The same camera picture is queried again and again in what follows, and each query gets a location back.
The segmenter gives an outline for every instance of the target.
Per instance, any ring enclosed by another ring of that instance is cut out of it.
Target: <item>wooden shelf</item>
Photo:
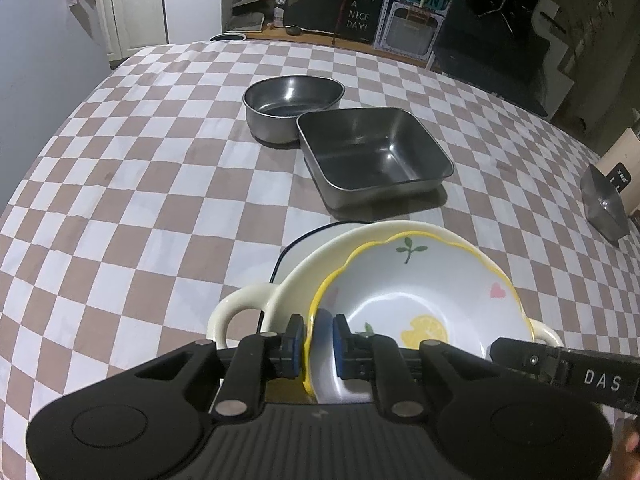
[[[332,46],[332,38],[330,36],[325,36],[324,34],[313,34],[312,32],[303,32],[299,36],[290,36],[283,28],[264,28],[262,32],[243,32],[243,34],[252,40],[291,41],[292,43],[311,43],[316,45]],[[335,38],[334,46],[337,48],[344,48],[345,50],[355,50],[356,52],[364,52],[365,54],[372,54],[373,56],[402,61],[422,68],[426,67],[426,63],[422,61],[411,59],[410,57],[398,56],[397,54],[384,52],[383,50],[375,50],[370,44],[366,43]]]

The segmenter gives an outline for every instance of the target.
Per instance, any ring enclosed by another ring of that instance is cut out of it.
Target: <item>pink heart print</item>
[[[500,286],[500,283],[494,283],[491,286],[491,298],[497,298],[498,300],[501,300],[502,298],[504,298],[507,295],[507,293],[504,291],[504,289]]]

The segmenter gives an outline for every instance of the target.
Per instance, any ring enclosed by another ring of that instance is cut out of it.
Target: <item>stainless steel bowl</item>
[[[342,83],[325,77],[286,75],[252,84],[244,92],[246,122],[258,140],[285,144],[298,140],[296,119],[316,110],[337,108]]]
[[[246,35],[241,32],[223,32],[222,34],[216,34],[209,41],[244,41]]]
[[[454,171],[422,123],[400,108],[312,112],[298,128],[306,164],[332,209],[427,192]]]
[[[602,236],[615,242],[629,234],[629,220],[620,194],[593,164],[580,179],[580,190],[584,215]]]

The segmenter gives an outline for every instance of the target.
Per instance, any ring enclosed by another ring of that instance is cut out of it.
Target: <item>leaf print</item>
[[[415,253],[416,251],[421,253],[428,249],[428,247],[424,245],[419,245],[412,249],[412,247],[414,246],[414,241],[411,240],[411,238],[409,238],[408,236],[404,238],[404,244],[405,247],[396,247],[396,253],[408,253],[406,256],[406,260],[404,261],[405,265],[409,263],[409,259],[411,259],[411,255],[413,253]]]

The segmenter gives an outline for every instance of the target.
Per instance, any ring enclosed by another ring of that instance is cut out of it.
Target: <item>small bowl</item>
[[[298,140],[296,120],[306,112],[337,108],[342,83],[325,77],[287,75],[264,79],[244,92],[246,122],[252,135],[268,144]]]
[[[246,35],[240,32],[223,32],[222,34],[216,34],[209,41],[244,41]]]
[[[561,340],[534,330],[504,272],[463,238],[437,226],[357,248],[324,280],[308,316],[305,389],[319,403],[369,402],[369,383],[343,381],[335,369],[332,320],[354,333],[392,337],[417,349],[439,339],[485,358],[499,337]]]

